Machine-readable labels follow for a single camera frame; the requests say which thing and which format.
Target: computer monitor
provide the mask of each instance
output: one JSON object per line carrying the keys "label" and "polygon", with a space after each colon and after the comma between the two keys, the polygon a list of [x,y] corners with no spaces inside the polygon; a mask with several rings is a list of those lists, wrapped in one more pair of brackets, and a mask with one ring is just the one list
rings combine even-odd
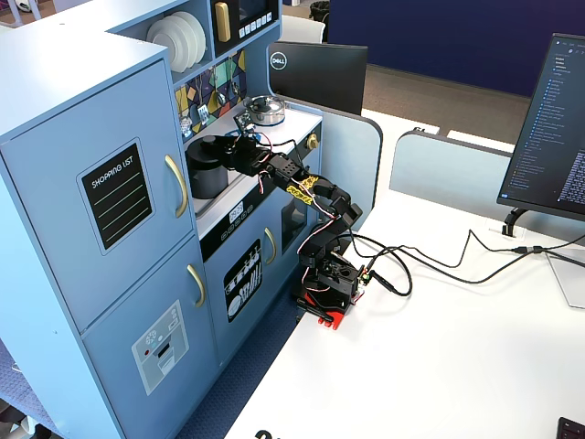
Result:
{"label": "computer monitor", "polygon": [[585,37],[553,35],[497,202],[585,221]]}
{"label": "computer monitor", "polygon": [[270,46],[276,94],[342,112],[362,113],[367,48],[279,41]]}

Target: trash bin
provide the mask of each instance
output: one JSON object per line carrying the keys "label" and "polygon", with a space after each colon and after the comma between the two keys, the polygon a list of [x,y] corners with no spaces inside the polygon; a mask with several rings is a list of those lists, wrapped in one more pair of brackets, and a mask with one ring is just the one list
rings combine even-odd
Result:
{"label": "trash bin", "polygon": [[323,1],[311,3],[311,14],[309,15],[309,18],[325,24],[323,42],[326,43],[329,37],[329,2]]}

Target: dell logo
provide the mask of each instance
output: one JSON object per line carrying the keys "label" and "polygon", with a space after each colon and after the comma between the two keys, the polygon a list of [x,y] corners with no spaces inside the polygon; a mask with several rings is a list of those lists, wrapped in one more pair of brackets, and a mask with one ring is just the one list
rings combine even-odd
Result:
{"label": "dell logo", "polygon": [[274,52],[271,56],[271,66],[275,70],[284,69],[286,62],[286,56],[282,52]]}

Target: shopping list sign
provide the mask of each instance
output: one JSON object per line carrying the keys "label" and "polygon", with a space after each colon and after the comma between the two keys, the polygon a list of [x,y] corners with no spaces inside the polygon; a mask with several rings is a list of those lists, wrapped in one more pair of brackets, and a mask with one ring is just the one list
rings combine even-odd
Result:
{"label": "shopping list sign", "polygon": [[81,182],[106,250],[153,212],[137,144],[93,169]]}

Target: colorful tile backsplash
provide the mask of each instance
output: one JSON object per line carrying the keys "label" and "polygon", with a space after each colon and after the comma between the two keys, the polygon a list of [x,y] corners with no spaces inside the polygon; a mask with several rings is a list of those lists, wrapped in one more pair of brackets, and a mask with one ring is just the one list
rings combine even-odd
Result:
{"label": "colorful tile backsplash", "polygon": [[[216,66],[218,76],[218,91],[224,94],[228,103],[221,108],[215,92],[215,78],[213,68],[204,71],[201,75],[188,81],[175,91],[179,117],[190,117],[193,122],[192,130],[200,133],[206,126],[215,122],[246,97],[246,60],[244,50],[235,53]],[[231,83],[239,86],[239,96],[235,95]],[[209,109],[209,120],[206,125],[201,124],[197,107],[202,103]]]}

